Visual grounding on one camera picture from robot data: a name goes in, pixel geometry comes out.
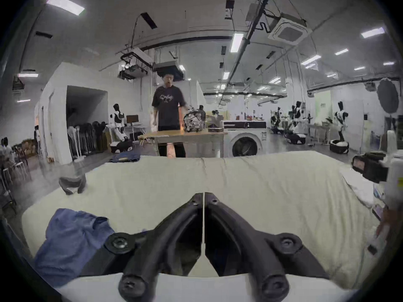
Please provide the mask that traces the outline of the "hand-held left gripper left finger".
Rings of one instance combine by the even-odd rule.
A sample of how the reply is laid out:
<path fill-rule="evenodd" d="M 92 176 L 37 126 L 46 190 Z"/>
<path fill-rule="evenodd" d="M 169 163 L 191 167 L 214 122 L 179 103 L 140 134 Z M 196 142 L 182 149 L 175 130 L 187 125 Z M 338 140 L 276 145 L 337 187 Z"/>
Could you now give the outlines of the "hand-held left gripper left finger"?
<path fill-rule="evenodd" d="M 80 277 L 122 273 L 123 299 L 152 299 L 159 273 L 187 276 L 201 256 L 203 212 L 203 193 L 196 193 L 154 229 L 108 236 Z"/>

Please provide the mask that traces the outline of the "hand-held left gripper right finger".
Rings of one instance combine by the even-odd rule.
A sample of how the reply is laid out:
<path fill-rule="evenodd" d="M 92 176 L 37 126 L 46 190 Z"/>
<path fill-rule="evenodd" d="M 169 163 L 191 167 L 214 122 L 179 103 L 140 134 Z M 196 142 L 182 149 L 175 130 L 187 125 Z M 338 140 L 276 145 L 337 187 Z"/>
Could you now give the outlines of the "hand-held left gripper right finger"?
<path fill-rule="evenodd" d="M 297 235 L 258 231 L 213 193 L 205 193 L 205 255 L 219 277 L 249 274 L 255 299 L 285 299 L 287 274 L 329 280 Z"/>

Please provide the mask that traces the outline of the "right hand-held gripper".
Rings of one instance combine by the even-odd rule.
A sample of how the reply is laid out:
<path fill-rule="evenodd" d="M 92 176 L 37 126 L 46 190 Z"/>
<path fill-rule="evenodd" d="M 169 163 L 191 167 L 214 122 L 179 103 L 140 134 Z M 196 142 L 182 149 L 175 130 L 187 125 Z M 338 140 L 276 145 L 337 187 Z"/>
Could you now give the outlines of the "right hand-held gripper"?
<path fill-rule="evenodd" d="M 403 155 L 397 149 L 396 133 L 388 130 L 386 135 L 386 152 L 372 151 L 356 155 L 351 167 L 365 179 L 380 184 L 382 200 L 387 207 L 402 207 L 403 202 Z"/>

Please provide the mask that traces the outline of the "person's right hand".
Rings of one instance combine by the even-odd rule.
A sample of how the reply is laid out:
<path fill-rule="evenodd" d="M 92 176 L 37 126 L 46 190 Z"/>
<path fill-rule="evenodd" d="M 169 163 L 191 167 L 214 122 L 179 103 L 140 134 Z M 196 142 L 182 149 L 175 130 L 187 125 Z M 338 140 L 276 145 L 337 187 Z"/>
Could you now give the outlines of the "person's right hand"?
<path fill-rule="evenodd" d="M 385 205 L 382 210 L 382 217 L 380 224 L 376 229 L 376 238 L 382 238 L 388 241 L 399 223 L 401 211 L 396 209 L 391 209 L 389 206 Z"/>

